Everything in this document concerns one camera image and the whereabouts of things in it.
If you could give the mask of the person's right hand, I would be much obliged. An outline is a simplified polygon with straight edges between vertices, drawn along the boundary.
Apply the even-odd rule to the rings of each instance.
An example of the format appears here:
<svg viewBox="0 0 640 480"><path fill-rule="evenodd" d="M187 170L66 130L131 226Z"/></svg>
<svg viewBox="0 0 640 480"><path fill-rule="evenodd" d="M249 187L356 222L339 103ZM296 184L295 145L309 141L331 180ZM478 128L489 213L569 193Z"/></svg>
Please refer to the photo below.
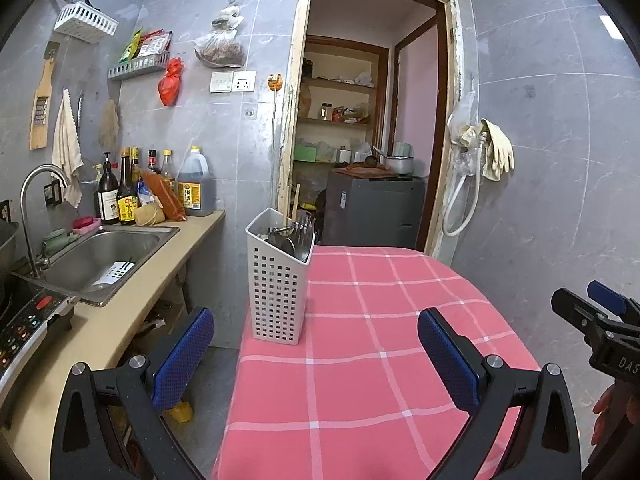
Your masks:
<svg viewBox="0 0 640 480"><path fill-rule="evenodd" d="M608 419L608 411L610 410L612 399L613 399L613 390L614 386L610 385L606 388L600 396L600 399L597 400L597 403L594 404L592 409L593 414L597 416L596 421L593 425L592 436L590 443L593 446L596 446L604 433L606 420Z"/></svg>

